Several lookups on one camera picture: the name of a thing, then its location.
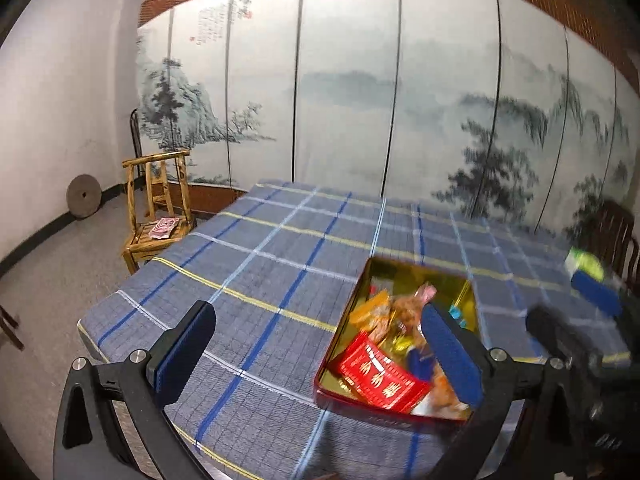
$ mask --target baseboard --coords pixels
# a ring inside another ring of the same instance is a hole
[[[135,181],[135,187],[137,189],[144,186],[145,179],[137,178]],[[125,191],[124,184],[116,184],[102,192],[100,199],[100,207],[102,207],[109,200],[116,198],[118,195]],[[5,256],[0,262],[0,278],[2,278],[15,264],[23,259],[27,254],[33,251],[37,246],[43,243],[47,238],[53,236],[59,231],[62,231],[66,226],[72,224],[76,218],[67,211],[58,218],[53,219],[41,229],[38,229],[33,235],[20,243],[13,251]]]

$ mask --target chair leg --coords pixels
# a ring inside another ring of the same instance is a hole
[[[133,255],[131,251],[125,249],[122,251],[122,257],[124,258],[124,262],[127,264],[127,269],[129,269],[130,274],[134,274],[138,269],[138,263],[133,259]]]
[[[3,317],[8,324],[14,328],[18,328],[18,322],[0,305],[0,317]]]
[[[24,350],[24,345],[22,344],[22,341],[20,341],[18,339],[18,336],[14,334],[14,331],[11,330],[6,325],[6,323],[4,322],[4,319],[2,317],[0,317],[0,328],[7,335],[7,337],[9,338],[9,341],[11,341],[18,350],[20,350],[20,351]]]

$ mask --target chair seat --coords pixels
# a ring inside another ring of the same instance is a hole
[[[168,238],[162,238],[160,240],[149,236],[149,231],[156,225],[156,221],[137,225],[136,233],[127,238],[125,249],[128,249],[131,253],[146,253],[149,251],[157,253],[174,242],[182,240],[182,238],[189,233],[191,227],[184,216],[180,216],[179,218],[180,221],[174,230],[171,231],[171,235]]]

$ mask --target metal screw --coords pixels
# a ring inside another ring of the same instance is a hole
[[[591,411],[589,412],[589,418],[591,420],[594,420],[595,418],[598,418],[601,413],[602,413],[602,403],[601,402],[596,402],[591,407]]]
[[[132,363],[139,363],[140,361],[144,361],[146,357],[146,352],[144,350],[134,350],[129,355],[129,360]]]
[[[86,364],[86,359],[84,357],[79,357],[78,359],[76,359],[73,364],[71,365],[71,367],[74,370],[82,370],[84,368],[84,365]]]
[[[502,348],[492,348],[489,352],[491,359],[494,361],[506,361],[507,360],[507,352],[505,352]]]
[[[552,368],[555,368],[556,370],[562,370],[562,368],[564,368],[564,364],[562,364],[562,361],[557,357],[552,357],[549,360],[549,364],[551,365]]]

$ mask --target white wall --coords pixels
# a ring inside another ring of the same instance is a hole
[[[123,181],[143,0],[32,0],[0,47],[0,259],[68,210],[81,173]]]

